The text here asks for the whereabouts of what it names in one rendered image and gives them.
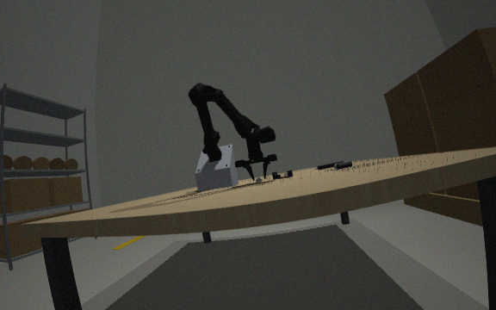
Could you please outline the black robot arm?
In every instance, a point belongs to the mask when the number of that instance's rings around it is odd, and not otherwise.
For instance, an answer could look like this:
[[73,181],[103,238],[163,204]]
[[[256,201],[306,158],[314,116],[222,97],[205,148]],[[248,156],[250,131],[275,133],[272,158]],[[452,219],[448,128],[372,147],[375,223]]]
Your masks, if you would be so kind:
[[[204,131],[204,149],[208,155],[209,163],[221,160],[221,151],[217,146],[220,139],[219,132],[214,131],[214,126],[208,111],[207,102],[217,103],[228,118],[234,124],[235,129],[241,138],[246,139],[247,146],[260,145],[276,140],[276,134],[270,126],[260,129],[260,126],[252,122],[247,116],[242,115],[224,95],[222,90],[213,86],[196,84],[189,91],[189,99],[196,106]],[[251,130],[254,128],[253,133]]]

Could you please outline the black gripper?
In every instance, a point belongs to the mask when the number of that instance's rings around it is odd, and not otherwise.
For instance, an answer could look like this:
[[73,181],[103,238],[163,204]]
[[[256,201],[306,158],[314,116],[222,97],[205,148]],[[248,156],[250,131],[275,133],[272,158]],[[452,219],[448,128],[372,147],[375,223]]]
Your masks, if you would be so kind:
[[[267,171],[268,164],[270,164],[270,162],[272,162],[272,161],[277,161],[277,156],[275,154],[271,154],[271,155],[267,155],[268,157],[266,157],[266,158],[262,158],[262,153],[261,153],[260,145],[247,146],[247,148],[248,148],[248,153],[249,153],[249,159],[250,160],[247,160],[247,161],[244,161],[244,160],[236,161],[235,162],[235,167],[243,167],[244,166],[243,168],[246,168],[247,169],[247,171],[251,175],[252,180],[255,181],[250,164],[264,162],[264,164],[263,164],[263,176],[264,176],[264,179],[265,179],[266,178],[266,171]],[[260,159],[260,160],[258,160],[258,159]],[[255,161],[252,161],[252,160],[255,160]]]

